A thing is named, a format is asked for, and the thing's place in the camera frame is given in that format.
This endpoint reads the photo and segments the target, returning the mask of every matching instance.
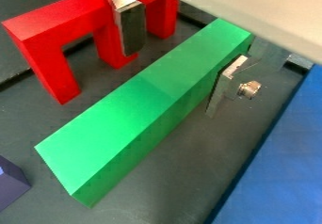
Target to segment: white panel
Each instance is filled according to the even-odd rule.
[[[182,0],[322,64],[322,0]]]

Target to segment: blue surface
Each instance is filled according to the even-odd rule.
[[[213,224],[322,223],[322,67],[314,66]]]

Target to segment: red block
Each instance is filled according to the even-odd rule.
[[[146,4],[147,30],[167,38],[175,31],[178,0],[139,1]],[[111,0],[62,0],[3,25],[44,88],[62,104],[80,93],[63,45],[94,33],[98,55],[115,69],[138,56],[123,55]]]

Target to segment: bolt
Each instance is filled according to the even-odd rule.
[[[239,95],[245,95],[250,100],[255,97],[261,84],[257,81],[250,81],[239,86]]]

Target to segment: green block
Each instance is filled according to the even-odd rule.
[[[98,203],[170,134],[251,40],[217,20],[35,147],[84,205]]]

